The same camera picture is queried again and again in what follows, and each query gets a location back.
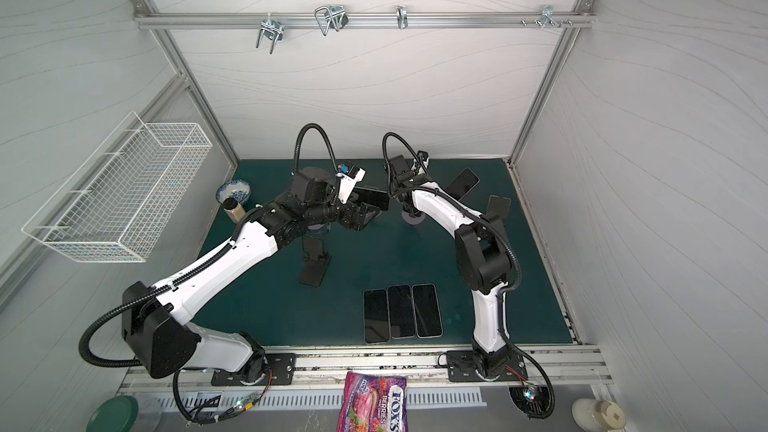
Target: green tabletop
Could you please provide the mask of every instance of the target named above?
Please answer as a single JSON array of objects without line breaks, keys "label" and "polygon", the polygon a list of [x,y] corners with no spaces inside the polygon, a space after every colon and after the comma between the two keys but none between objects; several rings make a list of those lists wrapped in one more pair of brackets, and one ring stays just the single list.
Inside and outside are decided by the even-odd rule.
[{"label": "green tabletop", "polygon": [[[352,160],[366,170],[363,185],[386,189],[381,159]],[[331,169],[330,160],[302,160],[300,167]],[[512,198],[505,221],[510,244],[523,270],[519,289],[507,296],[507,325],[519,344],[570,344],[552,286],[531,230],[517,201],[512,180],[501,159],[446,159],[429,163],[430,175],[446,186],[464,168],[480,183],[462,200],[485,211],[490,195]],[[251,186],[248,208],[265,203],[288,188],[291,160],[243,160],[235,172]],[[263,345],[364,345],[362,293],[397,284],[435,284],[443,335],[439,338],[392,339],[399,344],[468,344],[475,322],[472,296],[456,268],[453,237],[428,218],[410,226],[400,205],[375,218],[362,232],[332,224],[323,236],[331,262],[322,284],[299,283],[301,240],[242,274],[195,316],[199,326],[220,331],[245,331]],[[227,239],[234,224],[220,209],[200,254]]]}]

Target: purple candy bag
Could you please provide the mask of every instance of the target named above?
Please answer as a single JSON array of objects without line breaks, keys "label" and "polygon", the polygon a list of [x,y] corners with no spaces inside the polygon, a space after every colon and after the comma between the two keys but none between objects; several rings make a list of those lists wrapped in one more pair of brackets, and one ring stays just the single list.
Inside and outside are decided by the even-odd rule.
[{"label": "purple candy bag", "polygon": [[347,372],[336,432],[408,432],[406,378]]}]

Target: white wire basket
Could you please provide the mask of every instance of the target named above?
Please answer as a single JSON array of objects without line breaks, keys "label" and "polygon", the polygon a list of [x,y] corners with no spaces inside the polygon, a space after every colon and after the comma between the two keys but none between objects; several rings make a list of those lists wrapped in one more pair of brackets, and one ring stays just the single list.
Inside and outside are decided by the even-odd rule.
[{"label": "white wire basket", "polygon": [[132,112],[22,231],[76,262],[145,262],[210,148],[197,123]]}]

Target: black smartphone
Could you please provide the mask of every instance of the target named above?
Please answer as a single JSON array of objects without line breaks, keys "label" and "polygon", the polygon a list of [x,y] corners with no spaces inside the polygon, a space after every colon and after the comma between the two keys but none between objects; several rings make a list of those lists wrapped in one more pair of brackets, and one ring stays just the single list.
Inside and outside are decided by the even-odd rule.
[{"label": "black smartphone", "polygon": [[440,337],[442,322],[437,290],[434,284],[420,284],[411,287],[413,309],[416,311],[416,333],[421,338]]},{"label": "black smartphone", "polygon": [[386,289],[386,295],[389,300],[389,331],[392,332],[392,338],[416,335],[411,286],[390,285]]},{"label": "black smartphone", "polygon": [[389,341],[389,305],[385,289],[362,293],[362,316],[367,344]]},{"label": "black smartphone", "polygon": [[456,200],[461,200],[462,197],[469,194],[469,191],[472,190],[478,182],[480,182],[480,179],[475,173],[470,168],[465,168],[462,170],[462,173],[458,174],[458,176],[443,190],[446,191],[446,194],[454,197]]}]

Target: bowl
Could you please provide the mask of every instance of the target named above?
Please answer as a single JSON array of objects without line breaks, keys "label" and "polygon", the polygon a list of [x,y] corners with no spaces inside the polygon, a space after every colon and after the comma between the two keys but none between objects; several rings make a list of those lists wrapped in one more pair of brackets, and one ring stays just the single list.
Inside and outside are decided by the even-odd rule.
[{"label": "bowl", "polygon": [[230,180],[216,190],[216,201],[221,204],[228,197],[232,197],[240,204],[244,204],[250,197],[250,185],[242,178]]}]

